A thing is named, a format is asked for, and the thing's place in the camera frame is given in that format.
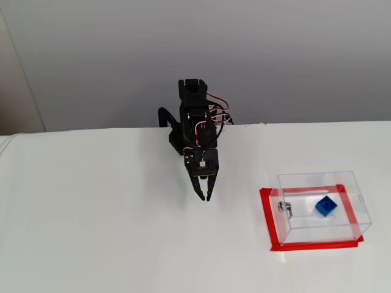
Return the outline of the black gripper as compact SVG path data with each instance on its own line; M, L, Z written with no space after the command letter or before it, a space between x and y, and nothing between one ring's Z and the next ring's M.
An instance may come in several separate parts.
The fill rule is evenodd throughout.
M190 177L193 189L202 201L205 201L205 196L199 183L199 177L207 177L208 190L206 200L210 201L219 170L217 149L210 149L206 152L202 149L185 149L183 155L185 167Z

